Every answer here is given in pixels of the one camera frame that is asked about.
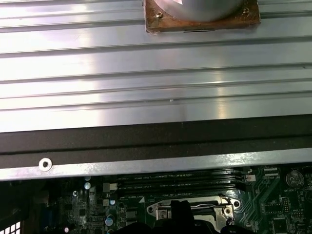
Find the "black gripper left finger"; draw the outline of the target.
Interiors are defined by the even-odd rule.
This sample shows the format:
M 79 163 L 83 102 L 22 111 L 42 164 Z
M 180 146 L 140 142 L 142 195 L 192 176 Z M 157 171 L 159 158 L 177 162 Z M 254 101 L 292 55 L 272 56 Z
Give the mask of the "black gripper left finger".
M 182 201 L 172 200 L 150 207 L 156 215 L 151 228 L 147 224 L 136 222 L 116 231 L 117 234 L 181 234 L 182 233 Z

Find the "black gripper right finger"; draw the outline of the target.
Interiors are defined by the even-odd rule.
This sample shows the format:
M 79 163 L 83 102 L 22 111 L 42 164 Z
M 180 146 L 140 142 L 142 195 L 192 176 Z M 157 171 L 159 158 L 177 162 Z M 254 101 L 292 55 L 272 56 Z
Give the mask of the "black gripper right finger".
M 198 234 L 245 234 L 234 224 L 234 202 L 230 199 L 182 201 L 182 223 Z

